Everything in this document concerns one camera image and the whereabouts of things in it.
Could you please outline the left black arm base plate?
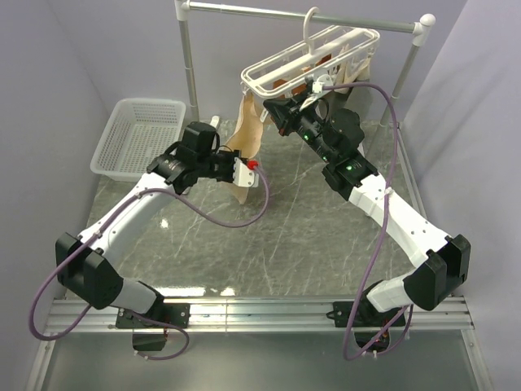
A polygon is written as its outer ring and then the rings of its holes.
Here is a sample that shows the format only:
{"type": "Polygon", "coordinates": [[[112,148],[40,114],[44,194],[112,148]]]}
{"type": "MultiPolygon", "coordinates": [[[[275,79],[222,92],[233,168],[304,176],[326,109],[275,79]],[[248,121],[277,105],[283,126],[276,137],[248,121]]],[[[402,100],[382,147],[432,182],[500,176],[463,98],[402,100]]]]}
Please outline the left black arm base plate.
{"type": "Polygon", "coordinates": [[[180,328],[187,328],[190,317],[188,303],[161,303],[158,309],[149,314],[136,314],[131,310],[120,309],[116,317],[117,329],[144,329],[160,327],[168,324],[180,328]]]}

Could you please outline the white clip drying hanger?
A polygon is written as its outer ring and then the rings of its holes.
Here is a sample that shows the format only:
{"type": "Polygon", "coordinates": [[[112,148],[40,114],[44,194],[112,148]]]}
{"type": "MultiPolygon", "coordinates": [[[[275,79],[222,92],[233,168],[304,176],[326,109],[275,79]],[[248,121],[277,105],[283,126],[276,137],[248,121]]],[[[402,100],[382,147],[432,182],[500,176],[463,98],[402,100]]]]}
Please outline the white clip drying hanger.
{"type": "Polygon", "coordinates": [[[307,77],[329,74],[349,59],[360,59],[363,55],[373,58],[379,47],[378,31],[331,25],[311,34],[311,18],[318,12],[318,7],[312,7],[305,14],[301,41],[240,73],[243,95],[251,91],[256,104],[267,99],[290,98],[305,89],[307,77]]]}

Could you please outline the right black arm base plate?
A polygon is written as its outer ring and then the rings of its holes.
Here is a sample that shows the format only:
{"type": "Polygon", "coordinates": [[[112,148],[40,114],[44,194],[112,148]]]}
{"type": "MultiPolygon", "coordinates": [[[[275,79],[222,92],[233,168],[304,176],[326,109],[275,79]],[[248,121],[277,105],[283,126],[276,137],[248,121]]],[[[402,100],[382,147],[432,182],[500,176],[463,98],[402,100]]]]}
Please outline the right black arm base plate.
{"type": "MultiPolygon", "coordinates": [[[[348,319],[352,312],[354,301],[334,301],[332,310],[326,313],[326,317],[332,320],[335,327],[347,327],[348,319]]],[[[394,308],[380,313],[362,300],[353,320],[354,327],[383,327],[390,321],[401,308],[394,308]]]]}

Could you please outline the beige underwear shorts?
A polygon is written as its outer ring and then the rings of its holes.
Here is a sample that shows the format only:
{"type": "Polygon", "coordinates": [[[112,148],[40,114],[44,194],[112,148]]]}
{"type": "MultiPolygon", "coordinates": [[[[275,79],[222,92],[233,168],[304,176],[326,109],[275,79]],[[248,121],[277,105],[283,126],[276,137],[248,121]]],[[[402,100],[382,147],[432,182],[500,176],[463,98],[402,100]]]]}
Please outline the beige underwear shorts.
{"type": "Polygon", "coordinates": [[[241,157],[253,159],[261,147],[264,124],[256,109],[255,96],[248,91],[241,100],[234,133],[225,145],[231,150],[239,150],[241,157]]]}

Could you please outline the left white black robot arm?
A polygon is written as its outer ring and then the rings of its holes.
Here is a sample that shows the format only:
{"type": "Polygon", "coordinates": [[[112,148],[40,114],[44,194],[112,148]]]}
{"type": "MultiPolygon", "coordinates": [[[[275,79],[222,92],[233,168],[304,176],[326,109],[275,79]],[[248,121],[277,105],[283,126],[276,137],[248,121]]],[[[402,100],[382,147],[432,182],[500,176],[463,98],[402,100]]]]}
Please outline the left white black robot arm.
{"type": "Polygon", "coordinates": [[[221,150],[219,142],[214,127],[190,123],[107,215],[80,234],[63,234],[56,241],[58,282],[96,310],[112,306],[132,311],[145,327],[171,323],[164,296],[122,277],[116,264],[148,221],[200,178],[237,183],[247,172],[247,158],[238,150],[221,150]]]}

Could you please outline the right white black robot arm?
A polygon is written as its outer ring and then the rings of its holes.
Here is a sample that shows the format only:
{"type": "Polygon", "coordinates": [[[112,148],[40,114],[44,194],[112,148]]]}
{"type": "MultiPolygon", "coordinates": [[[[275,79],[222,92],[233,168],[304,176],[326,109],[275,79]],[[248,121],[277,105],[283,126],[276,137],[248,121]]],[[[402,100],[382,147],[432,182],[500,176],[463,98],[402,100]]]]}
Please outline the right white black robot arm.
{"type": "Polygon", "coordinates": [[[387,187],[385,177],[358,151],[365,134],[357,113],[341,108],[322,119],[298,97],[267,99],[263,106],[279,134],[298,134],[325,162],[322,174],[330,188],[384,226],[414,267],[363,291],[355,315],[358,324],[376,326],[389,311],[407,305],[433,310],[463,285],[470,242],[433,226],[387,187]]]}

